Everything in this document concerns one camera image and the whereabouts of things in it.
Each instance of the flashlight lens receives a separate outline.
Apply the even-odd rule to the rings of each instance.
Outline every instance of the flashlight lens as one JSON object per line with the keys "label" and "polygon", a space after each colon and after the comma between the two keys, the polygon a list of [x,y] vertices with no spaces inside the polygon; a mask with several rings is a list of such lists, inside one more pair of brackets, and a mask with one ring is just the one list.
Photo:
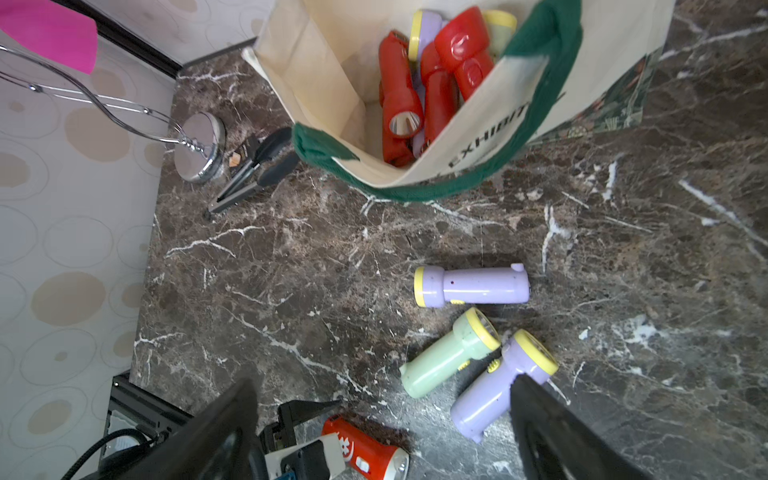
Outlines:
{"label": "flashlight lens", "polygon": [[493,325],[491,325],[491,322],[488,321],[488,317],[482,314],[480,310],[477,310],[478,319],[480,320],[480,324],[482,327],[488,331],[491,335],[493,335],[494,338],[498,339],[498,333],[496,333],[496,329],[493,328]]}
{"label": "flashlight lens", "polygon": [[404,111],[392,117],[389,130],[397,137],[408,137],[414,135],[421,125],[422,121],[415,112]]}
{"label": "flashlight lens", "polygon": [[408,460],[397,466],[395,470],[395,476],[392,480],[405,480],[406,474],[408,474]]}

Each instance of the marble countertop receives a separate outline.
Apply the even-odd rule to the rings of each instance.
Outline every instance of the marble countertop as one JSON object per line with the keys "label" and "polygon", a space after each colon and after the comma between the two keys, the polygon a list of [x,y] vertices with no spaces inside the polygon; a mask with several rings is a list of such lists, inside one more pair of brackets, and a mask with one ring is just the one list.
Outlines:
{"label": "marble countertop", "polygon": [[[487,361],[420,400],[398,368],[463,311],[418,308],[417,266],[523,262],[531,301],[481,310],[553,352],[553,396],[656,478],[768,478],[768,19],[727,3],[678,5],[640,127],[529,150],[457,197],[387,203],[302,165],[211,222],[226,178],[166,162],[131,381],[194,414],[250,377],[260,428],[343,397],[412,453],[409,478],[522,478],[508,420],[475,445],[449,417]],[[197,111],[228,149],[290,124],[237,52],[182,72],[172,115]]]}

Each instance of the green bag handle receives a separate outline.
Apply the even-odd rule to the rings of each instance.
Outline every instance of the green bag handle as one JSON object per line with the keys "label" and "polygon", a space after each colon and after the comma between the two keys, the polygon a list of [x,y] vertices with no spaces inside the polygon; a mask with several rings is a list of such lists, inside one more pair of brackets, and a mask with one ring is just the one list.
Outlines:
{"label": "green bag handle", "polygon": [[333,160],[358,159],[349,148],[326,132],[303,124],[293,127],[293,147],[308,164],[335,174],[367,194],[398,202],[425,202],[455,195],[478,186],[512,159],[549,114],[571,73],[581,47],[581,0],[542,0],[531,11],[507,45],[504,56],[547,56],[549,62],[539,80],[520,127],[490,160],[450,180],[402,187],[374,188],[364,184]]}

